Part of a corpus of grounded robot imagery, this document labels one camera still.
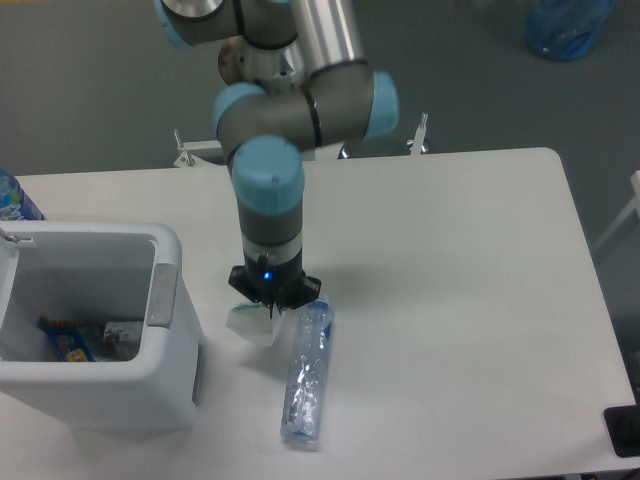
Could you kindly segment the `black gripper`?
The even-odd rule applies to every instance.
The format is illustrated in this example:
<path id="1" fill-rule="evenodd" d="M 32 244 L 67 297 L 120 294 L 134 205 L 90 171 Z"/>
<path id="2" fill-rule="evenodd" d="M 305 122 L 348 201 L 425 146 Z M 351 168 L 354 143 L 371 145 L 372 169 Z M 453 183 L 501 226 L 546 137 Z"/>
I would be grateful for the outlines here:
<path id="1" fill-rule="evenodd" d="M 253 303 L 263 304 L 268 317 L 279 314 L 279 308 L 299 308 L 316 300 L 321 281 L 308 276 L 302 267 L 303 254 L 273 264 L 266 256 L 258 260 L 245 256 L 243 265 L 232 268 L 228 283 Z"/>

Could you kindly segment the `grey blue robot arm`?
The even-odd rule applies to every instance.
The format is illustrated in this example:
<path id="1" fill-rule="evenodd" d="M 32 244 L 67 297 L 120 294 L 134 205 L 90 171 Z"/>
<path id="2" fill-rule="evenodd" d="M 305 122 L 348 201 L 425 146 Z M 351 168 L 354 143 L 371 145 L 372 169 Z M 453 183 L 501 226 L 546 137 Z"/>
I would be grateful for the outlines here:
<path id="1" fill-rule="evenodd" d="M 301 155 L 326 145 L 393 131 L 399 99 L 391 76 L 369 66 L 349 1 L 158 1 L 170 41 L 195 47 L 238 39 L 292 67 L 251 68 L 213 106 L 237 202 L 244 261 L 229 282 L 270 312 L 318 298 L 321 283 L 302 262 Z"/>

